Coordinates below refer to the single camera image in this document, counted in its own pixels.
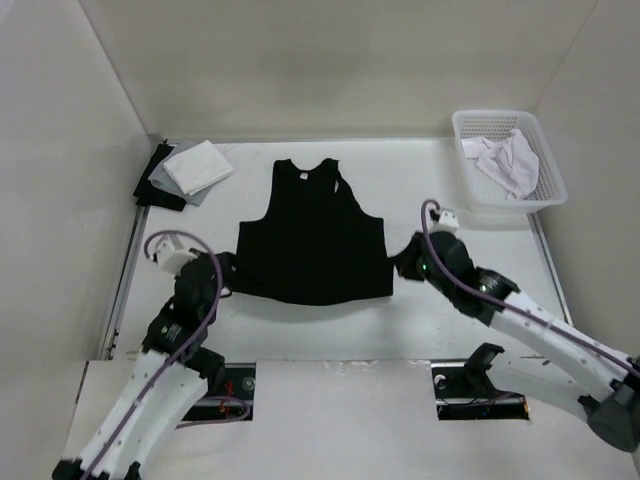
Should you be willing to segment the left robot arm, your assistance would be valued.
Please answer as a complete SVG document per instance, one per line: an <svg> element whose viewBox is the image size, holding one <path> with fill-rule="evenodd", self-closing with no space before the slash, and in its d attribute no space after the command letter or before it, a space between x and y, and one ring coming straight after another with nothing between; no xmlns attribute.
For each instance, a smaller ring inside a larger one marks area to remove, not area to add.
<svg viewBox="0 0 640 480"><path fill-rule="evenodd" d="M230 272L230 254L190 250L116 403L81 453L58 462L53 478L142 478L145 462L196 402L221 393L225 359L203 343L230 294Z"/></svg>

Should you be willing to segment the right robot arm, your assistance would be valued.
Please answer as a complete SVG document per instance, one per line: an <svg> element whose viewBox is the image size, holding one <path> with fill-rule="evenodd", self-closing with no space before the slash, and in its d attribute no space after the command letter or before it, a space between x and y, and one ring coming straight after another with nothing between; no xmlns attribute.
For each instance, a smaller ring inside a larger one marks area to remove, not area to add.
<svg viewBox="0 0 640 480"><path fill-rule="evenodd" d="M462 368L471 393L536 398L583 421L608 445L638 450L637 361L556 319L514 281L475 265L449 232L416 232L392 262L400 277L428 282L461 314L535 351L524 358L481 344Z"/></svg>

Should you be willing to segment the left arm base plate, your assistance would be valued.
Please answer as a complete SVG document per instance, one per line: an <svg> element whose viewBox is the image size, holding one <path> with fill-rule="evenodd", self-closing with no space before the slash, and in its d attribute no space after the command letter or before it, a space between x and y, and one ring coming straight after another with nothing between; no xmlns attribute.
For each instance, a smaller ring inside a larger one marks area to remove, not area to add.
<svg viewBox="0 0 640 480"><path fill-rule="evenodd" d="M210 387L205 396L187 412L185 421L229 420L252 407L256 389L256 364L231 363L223 379Z"/></svg>

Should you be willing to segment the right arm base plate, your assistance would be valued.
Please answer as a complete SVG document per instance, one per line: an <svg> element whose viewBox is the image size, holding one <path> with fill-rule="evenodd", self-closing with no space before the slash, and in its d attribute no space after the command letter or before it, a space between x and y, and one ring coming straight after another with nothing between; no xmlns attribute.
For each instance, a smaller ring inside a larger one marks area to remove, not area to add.
<svg viewBox="0 0 640 480"><path fill-rule="evenodd" d="M463 361L433 362L431 375L441 421L530 419L523 395L472 386L464 376Z"/></svg>

